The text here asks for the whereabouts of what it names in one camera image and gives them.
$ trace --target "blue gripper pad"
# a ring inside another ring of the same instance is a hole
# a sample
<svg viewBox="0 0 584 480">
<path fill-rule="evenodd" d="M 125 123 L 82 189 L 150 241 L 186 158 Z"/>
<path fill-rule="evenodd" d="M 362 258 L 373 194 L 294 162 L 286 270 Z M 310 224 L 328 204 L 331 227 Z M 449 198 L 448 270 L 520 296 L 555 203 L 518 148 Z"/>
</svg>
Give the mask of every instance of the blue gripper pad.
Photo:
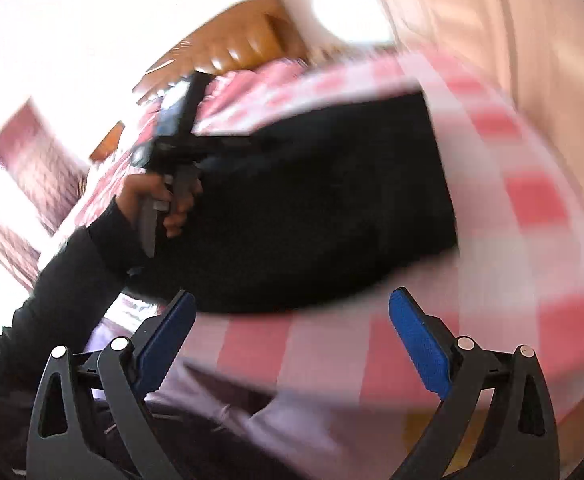
<svg viewBox="0 0 584 480">
<path fill-rule="evenodd" d="M 427 329 L 426 316 L 403 290 L 390 295 L 390 320 L 423 385 L 443 400 L 452 387 L 449 359 Z"/>
<path fill-rule="evenodd" d="M 137 332 L 154 330 L 136 358 L 138 378 L 133 389 L 138 398 L 143 399 L 159 389 L 196 319 L 197 300 L 185 293 L 177 298 L 176 306 L 169 309 L 165 317 L 146 319 L 138 328 Z"/>
</svg>

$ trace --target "checkered tablecloth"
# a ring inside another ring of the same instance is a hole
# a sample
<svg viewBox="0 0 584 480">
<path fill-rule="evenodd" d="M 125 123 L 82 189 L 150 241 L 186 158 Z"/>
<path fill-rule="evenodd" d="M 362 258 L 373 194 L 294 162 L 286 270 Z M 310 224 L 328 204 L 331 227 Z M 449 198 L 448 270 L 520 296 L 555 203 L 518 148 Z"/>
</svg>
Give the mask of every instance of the checkered tablecloth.
<svg viewBox="0 0 584 480">
<path fill-rule="evenodd" d="M 181 358 L 266 388 L 429 406 L 436 399 L 423 389 L 387 315 L 389 293 L 406 286 L 428 314 L 483 348 L 533 346 L 557 411 L 568 410 L 584 394 L 584 206 L 541 135 L 507 96 L 441 52 L 387 54 L 297 76 L 278 73 L 271 85 L 265 77 L 201 118 L 197 130 L 250 132 L 311 108 L 420 85 L 456 209 L 459 251 L 322 309 L 199 315 Z M 151 116 L 142 135 L 151 131 Z M 107 205 L 130 170 L 128 158 L 110 170 L 71 228 Z"/>
</svg>

